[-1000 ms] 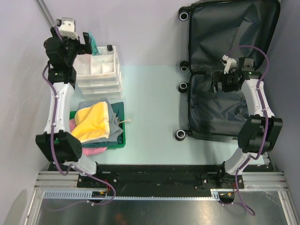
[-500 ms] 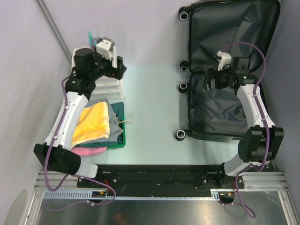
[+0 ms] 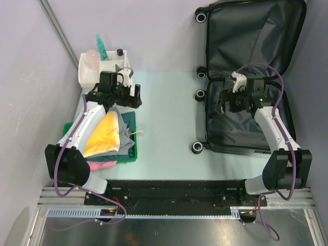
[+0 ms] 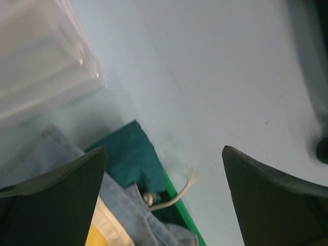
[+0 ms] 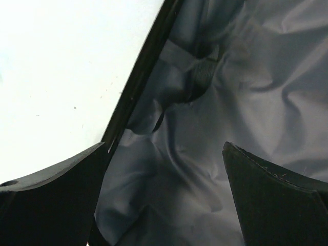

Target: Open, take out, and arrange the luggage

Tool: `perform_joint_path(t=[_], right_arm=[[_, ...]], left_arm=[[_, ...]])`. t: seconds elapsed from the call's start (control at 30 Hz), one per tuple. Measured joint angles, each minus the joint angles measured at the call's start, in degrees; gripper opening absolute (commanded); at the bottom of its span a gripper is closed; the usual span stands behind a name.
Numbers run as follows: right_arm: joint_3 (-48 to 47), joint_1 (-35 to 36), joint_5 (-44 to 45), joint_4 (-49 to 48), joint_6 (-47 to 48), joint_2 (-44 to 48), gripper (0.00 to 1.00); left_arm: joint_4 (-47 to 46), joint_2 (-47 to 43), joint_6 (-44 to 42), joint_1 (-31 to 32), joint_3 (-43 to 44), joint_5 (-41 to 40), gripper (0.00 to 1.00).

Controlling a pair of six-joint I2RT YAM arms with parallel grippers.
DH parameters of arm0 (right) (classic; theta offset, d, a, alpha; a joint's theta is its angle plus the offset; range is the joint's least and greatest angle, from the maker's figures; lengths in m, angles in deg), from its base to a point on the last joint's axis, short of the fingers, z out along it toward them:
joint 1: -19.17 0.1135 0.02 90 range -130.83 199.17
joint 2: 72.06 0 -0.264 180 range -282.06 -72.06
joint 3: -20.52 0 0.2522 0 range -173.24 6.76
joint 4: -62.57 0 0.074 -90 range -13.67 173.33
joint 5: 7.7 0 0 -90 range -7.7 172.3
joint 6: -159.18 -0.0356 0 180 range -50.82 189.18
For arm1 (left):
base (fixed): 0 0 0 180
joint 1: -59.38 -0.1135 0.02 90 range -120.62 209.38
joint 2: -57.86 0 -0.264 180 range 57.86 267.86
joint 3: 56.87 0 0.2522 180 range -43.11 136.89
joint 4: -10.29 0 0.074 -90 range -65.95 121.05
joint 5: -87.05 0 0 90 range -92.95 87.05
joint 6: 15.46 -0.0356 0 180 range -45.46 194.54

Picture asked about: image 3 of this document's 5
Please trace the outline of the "pink plastic pouch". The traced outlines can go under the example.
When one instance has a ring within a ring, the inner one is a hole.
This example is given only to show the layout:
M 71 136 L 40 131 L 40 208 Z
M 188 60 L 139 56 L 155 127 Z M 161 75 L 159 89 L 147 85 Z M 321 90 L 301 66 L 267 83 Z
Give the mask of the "pink plastic pouch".
M 100 63 L 100 53 L 96 50 L 88 50 L 87 58 L 89 59 L 89 63 L 92 64 L 95 68 L 99 68 Z

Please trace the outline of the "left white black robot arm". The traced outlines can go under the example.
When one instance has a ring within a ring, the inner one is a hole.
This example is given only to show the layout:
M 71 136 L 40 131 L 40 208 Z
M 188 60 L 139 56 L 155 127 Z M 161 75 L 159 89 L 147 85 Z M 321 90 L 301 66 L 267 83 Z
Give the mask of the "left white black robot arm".
M 108 182 L 93 174 L 87 158 L 104 155 L 127 156 L 134 147 L 133 132 L 118 106 L 141 106 L 140 85 L 133 84 L 133 70 L 101 71 L 99 82 L 83 95 L 84 107 L 69 131 L 57 144 L 47 145 L 45 157 L 54 186 L 65 182 L 95 193 L 103 205 L 113 200 Z

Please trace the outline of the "small black capped bottle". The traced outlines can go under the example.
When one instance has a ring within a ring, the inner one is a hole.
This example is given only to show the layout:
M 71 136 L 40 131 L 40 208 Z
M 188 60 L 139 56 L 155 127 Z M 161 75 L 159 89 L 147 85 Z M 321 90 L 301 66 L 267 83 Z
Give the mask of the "small black capped bottle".
M 124 51 L 123 51 L 123 49 L 117 49 L 117 55 L 118 56 L 123 56 L 124 55 Z

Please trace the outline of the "teal toothpaste tube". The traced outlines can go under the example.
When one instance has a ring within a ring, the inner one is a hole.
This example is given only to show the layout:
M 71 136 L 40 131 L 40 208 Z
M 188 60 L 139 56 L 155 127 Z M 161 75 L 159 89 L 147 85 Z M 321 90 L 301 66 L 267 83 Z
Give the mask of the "teal toothpaste tube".
M 96 41 L 97 41 L 97 47 L 98 47 L 98 51 L 100 53 L 101 61 L 109 60 L 105 45 L 104 45 L 102 39 L 100 38 L 99 34 L 96 34 Z

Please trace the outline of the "pink cloth garment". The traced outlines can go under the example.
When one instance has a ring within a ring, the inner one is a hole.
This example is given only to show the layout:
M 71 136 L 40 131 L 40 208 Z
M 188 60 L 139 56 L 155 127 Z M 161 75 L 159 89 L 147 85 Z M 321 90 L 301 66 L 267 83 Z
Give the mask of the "pink cloth garment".
M 116 165 L 117 161 L 87 161 L 88 165 L 90 166 L 91 171 L 99 171 L 108 169 L 114 165 Z

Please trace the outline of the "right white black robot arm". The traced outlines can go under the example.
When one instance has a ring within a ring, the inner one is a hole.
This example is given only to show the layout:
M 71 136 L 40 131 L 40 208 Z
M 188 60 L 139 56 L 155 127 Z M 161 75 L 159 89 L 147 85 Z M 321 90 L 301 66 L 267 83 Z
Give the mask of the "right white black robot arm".
M 271 152 L 261 175 L 246 179 L 245 188 L 237 191 L 236 199 L 248 206 L 257 194 L 281 194 L 281 190 L 288 190 L 288 196 L 283 199 L 290 200 L 295 190 L 306 185 L 312 154 L 303 150 L 289 134 L 278 107 L 265 95 L 263 80 L 246 78 L 236 72 L 231 79 L 233 87 L 221 92 L 222 110 L 250 113 L 264 133 Z

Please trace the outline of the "green plastic tray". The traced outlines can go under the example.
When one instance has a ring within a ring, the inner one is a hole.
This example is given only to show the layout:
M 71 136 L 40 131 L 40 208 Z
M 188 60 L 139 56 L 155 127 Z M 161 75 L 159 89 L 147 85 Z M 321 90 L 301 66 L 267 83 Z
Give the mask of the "green plastic tray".
M 59 145 L 75 146 L 87 162 L 130 162 L 135 160 L 135 113 L 121 114 L 117 107 L 106 115 L 102 111 L 80 113 L 77 121 L 59 140 Z

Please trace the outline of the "space astronaut hardshell suitcase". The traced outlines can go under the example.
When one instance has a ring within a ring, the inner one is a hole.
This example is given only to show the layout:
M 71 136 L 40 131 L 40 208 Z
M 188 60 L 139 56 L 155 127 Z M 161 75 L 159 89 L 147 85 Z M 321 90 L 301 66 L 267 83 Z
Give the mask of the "space astronaut hardshell suitcase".
M 265 95 L 278 103 L 280 117 L 296 137 L 286 92 L 277 78 L 287 70 L 305 20 L 305 1 L 217 1 L 195 10 L 196 22 L 207 25 L 206 65 L 198 78 L 207 78 L 206 90 L 196 99 L 205 103 L 205 141 L 192 145 L 195 152 L 268 154 L 269 145 L 251 115 L 224 113 L 220 93 L 230 89 L 233 72 L 265 82 Z

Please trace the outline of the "white drawer organizer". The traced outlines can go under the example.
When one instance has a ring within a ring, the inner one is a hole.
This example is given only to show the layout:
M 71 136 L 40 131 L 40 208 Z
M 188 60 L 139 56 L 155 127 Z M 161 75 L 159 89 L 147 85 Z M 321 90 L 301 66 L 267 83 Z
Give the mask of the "white drawer organizer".
M 84 89 L 91 89 L 99 82 L 101 72 L 118 72 L 122 68 L 132 68 L 128 59 L 126 50 L 123 56 L 118 56 L 116 51 L 108 51 L 109 60 L 101 61 L 99 68 L 95 68 L 89 63 L 87 53 L 82 53 L 78 63 L 78 82 Z M 134 88 L 133 78 L 131 78 L 132 86 Z

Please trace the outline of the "grey blue garment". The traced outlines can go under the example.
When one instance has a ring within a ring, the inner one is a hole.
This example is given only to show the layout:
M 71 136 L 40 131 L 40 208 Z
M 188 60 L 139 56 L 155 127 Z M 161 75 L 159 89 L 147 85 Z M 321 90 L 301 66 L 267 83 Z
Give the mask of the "grey blue garment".
M 108 155 L 128 155 L 129 149 L 135 144 L 129 136 L 129 130 L 133 131 L 136 128 L 135 112 L 131 111 L 121 114 L 117 107 L 112 107 L 110 109 L 110 112 L 111 111 L 116 112 L 118 115 L 120 146 L 118 151 L 110 151 L 108 152 Z

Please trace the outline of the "teal green garment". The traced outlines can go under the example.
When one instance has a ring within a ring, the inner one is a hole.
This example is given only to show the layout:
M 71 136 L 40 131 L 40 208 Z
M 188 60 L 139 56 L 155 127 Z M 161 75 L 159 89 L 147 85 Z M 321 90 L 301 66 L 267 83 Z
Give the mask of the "teal green garment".
M 117 161 L 118 163 L 134 162 L 137 159 L 137 140 L 136 136 L 131 133 L 136 130 L 135 112 L 121 114 L 125 124 L 124 133 L 120 134 L 121 143 L 118 151 L 108 151 L 87 157 L 88 161 Z

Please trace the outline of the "yellow cloth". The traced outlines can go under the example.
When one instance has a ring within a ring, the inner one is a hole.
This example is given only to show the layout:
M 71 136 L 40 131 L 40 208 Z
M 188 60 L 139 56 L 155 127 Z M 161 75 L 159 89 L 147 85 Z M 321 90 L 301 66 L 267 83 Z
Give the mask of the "yellow cloth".
M 83 156 L 90 157 L 109 151 L 118 151 L 120 147 L 118 114 L 108 112 L 97 124 L 92 132 Z

